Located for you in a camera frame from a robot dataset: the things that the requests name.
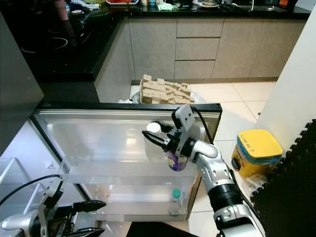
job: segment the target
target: yellow lid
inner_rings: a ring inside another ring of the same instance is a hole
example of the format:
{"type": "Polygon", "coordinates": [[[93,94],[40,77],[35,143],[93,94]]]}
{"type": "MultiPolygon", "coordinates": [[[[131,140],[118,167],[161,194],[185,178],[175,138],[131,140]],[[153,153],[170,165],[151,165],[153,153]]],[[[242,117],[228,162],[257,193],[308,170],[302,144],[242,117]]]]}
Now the yellow lid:
{"type": "Polygon", "coordinates": [[[253,158],[279,156],[283,152],[274,136],[266,130],[247,130],[239,133],[238,137],[253,158]]]}

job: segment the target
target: kitchen sink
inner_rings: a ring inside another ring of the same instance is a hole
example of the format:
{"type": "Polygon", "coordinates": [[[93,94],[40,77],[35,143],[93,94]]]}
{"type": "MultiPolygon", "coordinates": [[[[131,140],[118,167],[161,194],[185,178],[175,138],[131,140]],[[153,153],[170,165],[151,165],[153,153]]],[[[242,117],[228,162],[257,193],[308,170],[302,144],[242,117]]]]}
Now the kitchen sink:
{"type": "MultiPolygon", "coordinates": [[[[251,5],[238,5],[235,7],[239,7],[242,10],[250,11],[251,5]]],[[[275,12],[286,12],[286,10],[279,8],[277,6],[269,6],[269,5],[255,5],[252,11],[275,11],[275,12]]]]}

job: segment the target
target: yellow container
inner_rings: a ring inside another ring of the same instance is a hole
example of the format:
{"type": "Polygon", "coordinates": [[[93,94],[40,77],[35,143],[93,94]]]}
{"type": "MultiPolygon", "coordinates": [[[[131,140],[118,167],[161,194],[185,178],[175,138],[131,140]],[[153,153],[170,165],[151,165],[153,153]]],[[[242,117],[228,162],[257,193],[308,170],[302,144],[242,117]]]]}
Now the yellow container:
{"type": "Polygon", "coordinates": [[[282,147],[263,129],[241,132],[232,155],[232,165],[240,176],[265,173],[267,167],[281,158],[282,147]]]}

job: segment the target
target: jenga blocks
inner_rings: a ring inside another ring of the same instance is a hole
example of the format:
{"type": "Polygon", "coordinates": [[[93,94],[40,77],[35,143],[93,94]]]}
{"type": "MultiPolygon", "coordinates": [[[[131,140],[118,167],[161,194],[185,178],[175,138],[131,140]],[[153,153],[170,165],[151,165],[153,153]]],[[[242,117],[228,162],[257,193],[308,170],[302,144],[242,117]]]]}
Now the jenga blocks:
{"type": "Polygon", "coordinates": [[[140,99],[144,104],[193,104],[191,91],[186,83],[172,83],[144,74],[140,83],[140,99]]]}

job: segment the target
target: plate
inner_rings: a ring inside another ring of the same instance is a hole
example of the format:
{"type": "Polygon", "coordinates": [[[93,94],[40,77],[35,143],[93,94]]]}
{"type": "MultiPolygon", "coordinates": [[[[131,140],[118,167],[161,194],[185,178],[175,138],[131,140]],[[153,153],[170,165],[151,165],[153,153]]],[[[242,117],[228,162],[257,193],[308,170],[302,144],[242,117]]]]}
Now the plate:
{"type": "Polygon", "coordinates": [[[108,5],[112,5],[112,6],[122,6],[122,5],[136,5],[138,3],[139,0],[132,0],[130,3],[126,3],[126,2],[118,2],[118,3],[111,3],[109,1],[105,1],[108,5]]]}
{"type": "Polygon", "coordinates": [[[213,6],[208,6],[208,5],[204,5],[203,3],[201,3],[201,2],[192,2],[193,4],[195,4],[195,5],[198,5],[198,6],[200,6],[200,7],[206,7],[206,8],[215,8],[215,7],[218,7],[219,6],[219,4],[216,4],[216,5],[213,5],[213,6]]]}

